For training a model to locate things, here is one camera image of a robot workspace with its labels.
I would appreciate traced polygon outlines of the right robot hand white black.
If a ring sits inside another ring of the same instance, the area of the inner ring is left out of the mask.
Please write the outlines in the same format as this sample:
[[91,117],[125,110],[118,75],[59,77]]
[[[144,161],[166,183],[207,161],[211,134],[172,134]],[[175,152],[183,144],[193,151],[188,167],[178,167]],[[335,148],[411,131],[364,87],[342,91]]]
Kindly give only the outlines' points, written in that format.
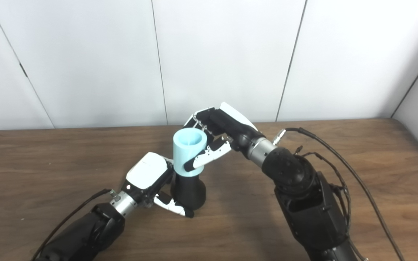
[[219,108],[209,107],[193,113],[184,128],[196,128],[207,137],[207,145],[196,156],[186,161],[189,172],[221,158],[231,150],[248,152],[266,137],[244,115],[226,102]]

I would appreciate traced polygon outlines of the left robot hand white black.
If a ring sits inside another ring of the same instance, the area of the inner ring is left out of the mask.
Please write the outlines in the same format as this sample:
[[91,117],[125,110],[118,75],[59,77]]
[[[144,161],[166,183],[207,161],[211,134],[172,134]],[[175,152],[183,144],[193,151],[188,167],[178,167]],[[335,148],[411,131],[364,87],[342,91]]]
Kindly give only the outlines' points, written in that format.
[[174,177],[173,160],[148,152],[126,174],[126,178],[115,201],[114,208],[128,216],[138,207],[157,205],[165,210],[193,218],[194,212],[179,204],[161,189],[170,184]]

